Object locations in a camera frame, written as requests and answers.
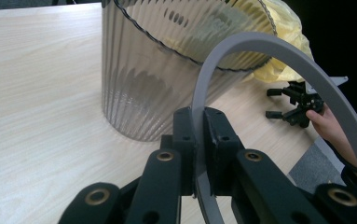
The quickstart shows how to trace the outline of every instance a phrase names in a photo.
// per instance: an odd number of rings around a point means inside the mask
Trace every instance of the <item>yellow bag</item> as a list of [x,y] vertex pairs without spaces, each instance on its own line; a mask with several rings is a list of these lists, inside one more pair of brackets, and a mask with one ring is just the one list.
[[[267,6],[271,18],[274,20],[277,37],[294,45],[313,59],[309,41],[302,34],[301,21],[293,10],[282,0],[263,0],[263,3]],[[292,68],[275,58],[256,69],[253,76],[264,82],[304,81]]]

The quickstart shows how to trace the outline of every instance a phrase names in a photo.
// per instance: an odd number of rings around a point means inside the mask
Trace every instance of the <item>black clamp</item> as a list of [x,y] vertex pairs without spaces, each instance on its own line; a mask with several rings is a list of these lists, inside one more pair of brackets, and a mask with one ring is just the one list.
[[292,126],[299,124],[302,128],[309,126],[309,118],[306,116],[308,110],[320,113],[323,109],[323,99],[318,93],[306,93],[306,83],[289,81],[289,86],[282,89],[268,89],[267,96],[277,96],[285,94],[290,97],[290,103],[297,105],[296,109],[282,113],[280,111],[266,111],[268,119],[282,119]]

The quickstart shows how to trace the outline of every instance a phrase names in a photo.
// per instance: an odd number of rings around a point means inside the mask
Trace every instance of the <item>gray cable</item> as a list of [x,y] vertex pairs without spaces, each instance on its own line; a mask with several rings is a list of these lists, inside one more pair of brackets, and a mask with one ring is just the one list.
[[[199,78],[193,94],[191,112],[192,125],[199,147],[197,150],[197,175],[206,173],[204,147],[203,147],[203,111],[207,97],[207,90],[213,71],[223,57],[239,51],[254,51],[265,53],[289,65],[300,74],[325,100],[344,133],[350,141],[357,158],[357,114],[332,79],[326,75],[318,64],[293,45],[273,35],[257,32],[244,32],[232,35],[220,42],[209,54],[201,67]],[[197,192],[201,194],[204,189],[199,186],[209,186],[209,183],[197,183]],[[208,205],[214,209],[217,205]]]

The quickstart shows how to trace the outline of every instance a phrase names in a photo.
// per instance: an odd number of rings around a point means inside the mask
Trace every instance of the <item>wooden table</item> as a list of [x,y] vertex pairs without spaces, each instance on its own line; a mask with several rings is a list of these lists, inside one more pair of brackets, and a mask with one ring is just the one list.
[[[57,223],[96,182],[123,187],[140,176],[158,142],[131,141],[101,110],[100,4],[0,10],[0,223]],[[226,112],[242,143],[266,152],[286,174],[317,134],[265,118],[287,111],[266,84],[239,84],[212,107]],[[228,198],[218,198],[235,223]],[[203,223],[184,197],[182,223]]]

